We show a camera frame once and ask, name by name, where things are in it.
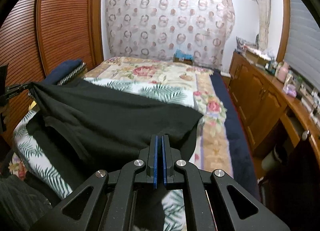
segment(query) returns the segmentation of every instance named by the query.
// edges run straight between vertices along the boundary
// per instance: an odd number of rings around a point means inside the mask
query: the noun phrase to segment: pink thermos
[[[280,80],[282,83],[285,82],[285,79],[287,78],[287,74],[289,72],[289,64],[287,64],[286,62],[283,64],[283,66],[279,69],[279,73],[278,73],[278,80]]]

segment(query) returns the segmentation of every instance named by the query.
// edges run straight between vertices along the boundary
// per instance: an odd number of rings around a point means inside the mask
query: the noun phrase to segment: beige curtain
[[[107,0],[106,17],[112,56],[170,61],[180,49],[218,69],[235,23],[232,0]]]
[[[268,46],[268,33],[270,24],[270,0],[258,0],[259,4],[259,49],[264,51]]]

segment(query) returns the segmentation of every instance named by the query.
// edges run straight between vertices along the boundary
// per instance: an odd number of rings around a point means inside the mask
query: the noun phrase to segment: wooden desk
[[[237,53],[233,55],[229,73],[232,77],[229,85],[231,97],[247,131],[253,154],[266,155],[271,145],[268,146],[268,139],[272,142],[269,133],[281,121],[293,147],[299,143],[301,131],[310,131],[309,142],[320,167],[320,130],[301,102],[286,95],[282,91],[284,85],[275,77]]]

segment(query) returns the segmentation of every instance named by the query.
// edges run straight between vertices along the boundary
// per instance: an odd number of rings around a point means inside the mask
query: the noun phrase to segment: wooden wardrobe
[[[0,64],[9,64],[6,85],[41,81],[66,60],[82,59],[88,70],[100,64],[98,2],[19,0],[0,28]],[[27,95],[26,91],[10,100],[10,120],[2,135],[10,146],[12,132],[32,102]]]

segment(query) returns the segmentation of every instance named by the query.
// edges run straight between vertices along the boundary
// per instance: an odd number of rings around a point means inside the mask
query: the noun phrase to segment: navy blue mattress edge
[[[259,188],[252,158],[236,109],[220,75],[220,71],[214,70],[214,73],[210,78],[216,95],[227,109],[227,118],[224,124],[227,139],[229,140],[233,178],[252,196],[260,201]]]

